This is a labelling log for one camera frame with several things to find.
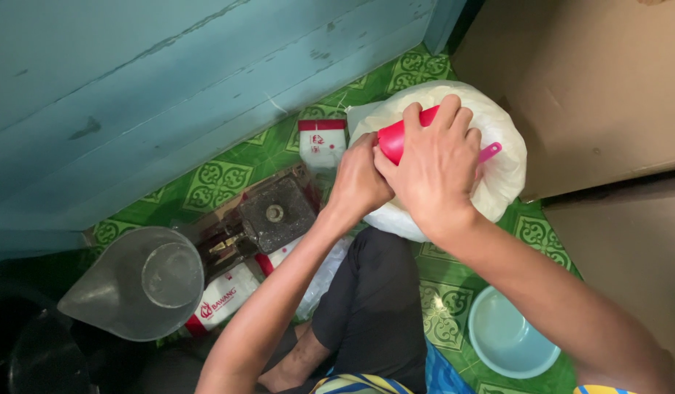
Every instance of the hand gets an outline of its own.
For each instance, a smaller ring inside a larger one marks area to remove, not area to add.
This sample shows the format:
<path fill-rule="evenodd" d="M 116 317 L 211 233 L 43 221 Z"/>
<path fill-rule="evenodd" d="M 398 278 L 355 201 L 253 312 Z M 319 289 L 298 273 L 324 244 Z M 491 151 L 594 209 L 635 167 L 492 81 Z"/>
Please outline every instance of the hand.
<path fill-rule="evenodd" d="M 350 228 L 394 197 L 394 191 L 374 166 L 372 148 L 376 144 L 376 132 L 362 135 L 344 152 L 337 168 L 325 210 L 337 212 Z"/>
<path fill-rule="evenodd" d="M 420 124 L 420 103 L 403 111 L 405 138 L 400 165 L 375 147 L 375 165 L 408 209 L 415 224 L 437 243 L 476 218 L 471 204 L 481 130 L 469 128 L 473 112 L 455 94 L 440 104 L 432 124 Z"/>

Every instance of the black pants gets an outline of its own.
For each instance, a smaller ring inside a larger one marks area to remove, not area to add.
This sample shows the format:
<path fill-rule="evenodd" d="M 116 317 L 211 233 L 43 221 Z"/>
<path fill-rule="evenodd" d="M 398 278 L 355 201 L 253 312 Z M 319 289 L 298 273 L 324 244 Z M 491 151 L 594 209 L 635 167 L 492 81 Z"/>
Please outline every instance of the black pants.
<path fill-rule="evenodd" d="M 419 276 L 403 238 L 371 227 L 360 232 L 321 298 L 311 327 L 333 356 L 303 386 L 285 394 L 309 393 L 329 366 L 334 366 L 333 374 L 372 374 L 397 380 L 415 394 L 427 391 Z M 289 327 L 265 372 L 297 341 Z M 203 362 L 198 357 L 179 359 L 190 353 L 174 349 L 158 358 L 144 373 L 146 394 L 192 394 Z"/>

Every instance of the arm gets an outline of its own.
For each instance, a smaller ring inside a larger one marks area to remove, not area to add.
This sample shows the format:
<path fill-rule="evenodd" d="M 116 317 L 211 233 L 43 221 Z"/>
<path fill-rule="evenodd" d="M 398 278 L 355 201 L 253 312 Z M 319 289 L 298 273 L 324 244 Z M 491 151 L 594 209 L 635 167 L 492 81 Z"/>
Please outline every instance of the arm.
<path fill-rule="evenodd" d="M 481 142 L 471 110 L 455 95 L 427 128 L 418 103 L 406 108 L 399 166 L 375 149 L 379 171 L 437 246 L 503 293 L 543 335 L 575 360 L 579 384 L 636 393 L 675 392 L 670 357 L 631 315 L 472 206 Z"/>
<path fill-rule="evenodd" d="M 252 393 L 315 272 L 337 240 L 393 198 L 374 168 L 374 133 L 345 152 L 325 209 L 281 265 L 232 318 L 203 365 L 197 394 Z"/>

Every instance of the light blue plastic basin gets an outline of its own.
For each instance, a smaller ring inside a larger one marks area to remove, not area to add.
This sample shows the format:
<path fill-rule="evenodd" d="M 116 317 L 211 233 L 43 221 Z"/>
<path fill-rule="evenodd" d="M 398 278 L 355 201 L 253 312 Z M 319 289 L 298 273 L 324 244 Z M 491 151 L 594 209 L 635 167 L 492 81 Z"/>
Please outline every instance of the light blue plastic basin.
<path fill-rule="evenodd" d="M 468 328 L 481 361 L 510 378 L 528 379 L 542 374 L 561 353 L 492 286 L 473 301 Z"/>

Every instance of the tiled floor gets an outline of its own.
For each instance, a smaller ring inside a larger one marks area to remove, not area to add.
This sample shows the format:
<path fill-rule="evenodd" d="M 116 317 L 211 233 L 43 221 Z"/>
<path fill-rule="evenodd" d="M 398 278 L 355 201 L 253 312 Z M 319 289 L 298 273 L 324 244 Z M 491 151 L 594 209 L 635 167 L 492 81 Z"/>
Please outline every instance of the tiled floor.
<path fill-rule="evenodd" d="M 344 118 L 349 105 L 383 100 L 408 86 L 445 78 L 455 79 L 447 57 L 432 57 L 419 46 L 100 222 L 94 228 L 98 245 L 111 243 L 130 228 L 189 223 L 246 185 L 296 163 L 298 119 Z M 516 202 L 499 226 L 578 275 L 539 204 Z M 430 243 L 413 243 L 413 253 L 421 273 L 426 334 L 478 394 L 572 391 L 574 375 L 566 355 L 549 371 L 527 380 L 505 378 L 483 365 L 469 342 L 466 319 L 486 282 Z M 435 297 L 442 302 L 433 302 Z"/>

